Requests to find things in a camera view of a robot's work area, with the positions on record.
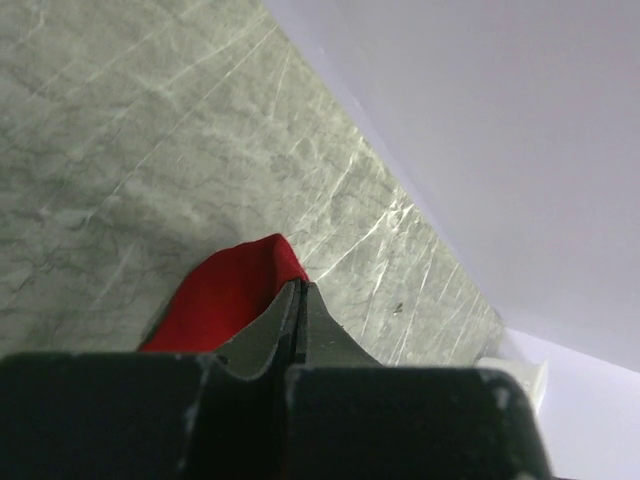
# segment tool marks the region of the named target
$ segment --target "black plastic part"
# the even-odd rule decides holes
[[[292,367],[287,478],[546,480],[529,402],[476,369]]]
[[[509,377],[380,367],[299,280],[215,352],[23,354],[0,389],[2,479],[550,478]]]

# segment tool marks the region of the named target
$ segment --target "white wall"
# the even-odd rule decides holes
[[[501,356],[549,360],[539,423],[556,475],[639,478],[640,374],[513,330]]]
[[[640,2],[265,3],[507,325],[640,371]]]

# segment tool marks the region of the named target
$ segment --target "red fabric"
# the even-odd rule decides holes
[[[279,234],[214,253],[182,282],[143,352],[207,352],[249,325],[295,278],[309,281]]]

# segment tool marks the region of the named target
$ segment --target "red cloth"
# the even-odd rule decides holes
[[[214,253],[178,288],[143,352],[207,352],[229,340],[293,279],[309,281],[279,234]]]

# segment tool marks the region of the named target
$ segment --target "marble surface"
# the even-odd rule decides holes
[[[494,313],[259,2],[0,7],[0,353],[130,350],[214,251],[284,233],[388,364]]]

